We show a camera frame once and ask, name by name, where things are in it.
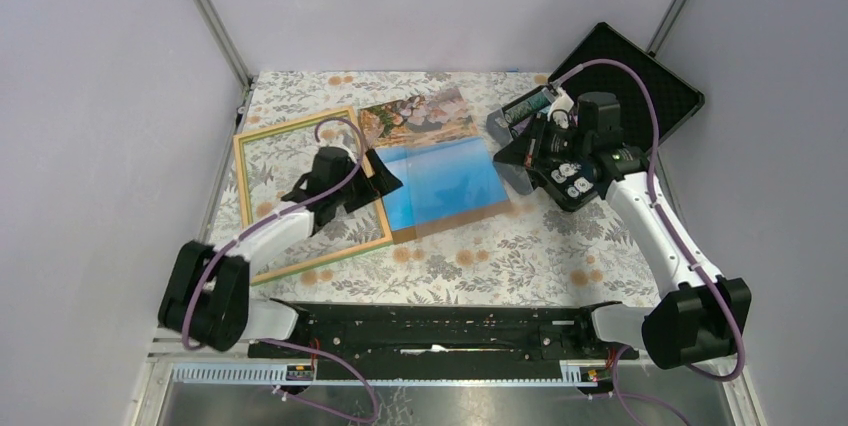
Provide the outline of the brown backing board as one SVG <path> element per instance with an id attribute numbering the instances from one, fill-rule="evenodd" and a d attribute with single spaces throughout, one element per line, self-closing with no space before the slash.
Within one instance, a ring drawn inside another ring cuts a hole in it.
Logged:
<path id="1" fill-rule="evenodd" d="M 438 220 L 427 221 L 407 228 L 393 230 L 391 232 L 392 242 L 394 244 L 402 244 L 410 241 L 419 240 L 426 236 L 466 226 L 497 215 L 505 214 L 507 212 L 511 212 L 513 209 L 514 206 L 510 201 L 502 201 L 496 204 L 465 211 L 463 213 L 451 215 L 449 217 L 441 218 Z"/>

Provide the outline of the sea landscape photo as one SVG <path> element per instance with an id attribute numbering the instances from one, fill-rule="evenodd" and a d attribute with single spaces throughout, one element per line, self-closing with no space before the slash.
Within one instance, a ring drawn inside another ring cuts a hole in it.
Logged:
<path id="1" fill-rule="evenodd" d="M 391 231 L 510 201 L 458 89 L 370 106 L 358 122 L 403 182 L 382 199 Z"/>

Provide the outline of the wooden picture frame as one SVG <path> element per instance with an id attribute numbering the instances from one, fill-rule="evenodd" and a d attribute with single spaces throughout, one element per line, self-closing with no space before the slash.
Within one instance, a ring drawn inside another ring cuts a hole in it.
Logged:
<path id="1" fill-rule="evenodd" d="M 351 106 L 327 109 L 236 135 L 233 139 L 241 223 L 247 227 L 280 202 L 296 180 L 309 171 L 320 146 L 356 150 L 357 136 L 339 120 L 356 123 Z M 348 257 L 391 245 L 392 235 L 380 200 L 333 221 L 317 234 L 281 251 L 253 273 L 259 285 Z"/>

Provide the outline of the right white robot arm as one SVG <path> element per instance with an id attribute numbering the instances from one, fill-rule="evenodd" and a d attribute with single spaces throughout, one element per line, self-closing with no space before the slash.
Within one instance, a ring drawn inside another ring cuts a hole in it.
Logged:
<path id="1" fill-rule="evenodd" d="M 654 308 L 592 306 L 573 332 L 575 348 L 597 358 L 612 344 L 645 351 L 661 369 L 686 367 L 729 382 L 746 363 L 743 330 L 751 291 L 729 279 L 700 250 L 661 194 L 655 159 L 624 142 L 621 106 L 589 92 L 571 116 L 557 106 L 531 117 L 498 151 L 497 163 L 522 168 L 575 199 L 591 186 L 618 215 L 646 260 L 660 301 Z"/>

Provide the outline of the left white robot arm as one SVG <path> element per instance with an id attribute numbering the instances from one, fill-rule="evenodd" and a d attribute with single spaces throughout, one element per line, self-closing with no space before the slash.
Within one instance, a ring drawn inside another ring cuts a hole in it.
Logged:
<path id="1" fill-rule="evenodd" d="M 288 357 L 309 347 L 310 331 L 297 310 L 250 296 L 258 270 L 289 247 L 315 236 L 338 209 L 352 213 L 401 188 L 377 152 L 358 160 L 348 150 L 324 146 L 280 203 L 262 219 L 218 245 L 189 241 L 179 250 L 157 319 L 180 334 L 188 350 L 230 350 L 241 340 L 271 340 Z"/>

